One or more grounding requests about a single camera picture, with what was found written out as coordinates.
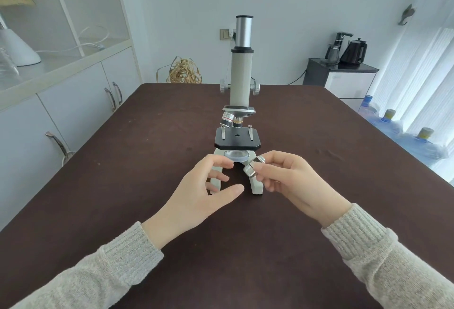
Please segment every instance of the left hand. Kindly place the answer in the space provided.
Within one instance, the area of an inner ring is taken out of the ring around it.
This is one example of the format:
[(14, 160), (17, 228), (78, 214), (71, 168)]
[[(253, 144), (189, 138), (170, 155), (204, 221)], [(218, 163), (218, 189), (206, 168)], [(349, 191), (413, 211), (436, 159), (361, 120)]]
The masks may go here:
[[(232, 202), (243, 191), (243, 185), (233, 185), (218, 191), (207, 178), (228, 181), (229, 177), (212, 167), (232, 168), (233, 161), (225, 156), (207, 155), (181, 180), (167, 203), (142, 223), (150, 241), (159, 249), (180, 234), (198, 226), (209, 215)], [(208, 195), (207, 190), (216, 192)]]

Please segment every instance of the dark brown table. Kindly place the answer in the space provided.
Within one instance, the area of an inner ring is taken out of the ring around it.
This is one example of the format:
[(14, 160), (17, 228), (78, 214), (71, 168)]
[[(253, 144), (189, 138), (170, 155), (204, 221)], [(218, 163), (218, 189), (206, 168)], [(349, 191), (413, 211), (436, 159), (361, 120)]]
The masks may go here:
[[(153, 215), (207, 153), (228, 95), (219, 85), (144, 84), (0, 232), (7, 308)], [(251, 97), (261, 151), (303, 156), (423, 260), (454, 280), (454, 189), (326, 89)], [(246, 191), (164, 247), (116, 308), (380, 308), (316, 222), (279, 194)]]

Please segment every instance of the black kettle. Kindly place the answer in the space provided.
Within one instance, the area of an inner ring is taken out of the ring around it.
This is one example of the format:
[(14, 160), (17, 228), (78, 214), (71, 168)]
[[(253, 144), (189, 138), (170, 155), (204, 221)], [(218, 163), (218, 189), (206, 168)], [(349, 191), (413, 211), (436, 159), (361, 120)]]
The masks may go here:
[(367, 44), (365, 41), (358, 38), (349, 42), (347, 49), (340, 58), (340, 62), (344, 64), (360, 64), (364, 62), (366, 55)]

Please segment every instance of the microscope body tube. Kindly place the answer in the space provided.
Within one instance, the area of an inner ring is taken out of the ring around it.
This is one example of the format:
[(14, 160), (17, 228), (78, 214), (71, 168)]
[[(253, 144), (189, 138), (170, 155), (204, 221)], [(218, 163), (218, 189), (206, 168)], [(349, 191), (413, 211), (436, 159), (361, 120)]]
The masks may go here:
[(253, 54), (231, 54), (230, 105), (249, 106)]
[(251, 48), (253, 16), (236, 16), (235, 47), (231, 51), (230, 105), (249, 106), (254, 50)]

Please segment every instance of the sleeve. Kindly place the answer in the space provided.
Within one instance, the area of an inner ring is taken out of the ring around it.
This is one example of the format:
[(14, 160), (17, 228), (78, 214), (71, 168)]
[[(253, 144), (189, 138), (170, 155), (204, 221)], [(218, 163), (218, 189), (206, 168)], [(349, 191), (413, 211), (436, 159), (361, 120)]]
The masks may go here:
[(322, 233), (384, 309), (454, 308), (454, 284), (357, 204)]
[(162, 252), (136, 222), (12, 309), (108, 308), (132, 285), (140, 283), (162, 258)]

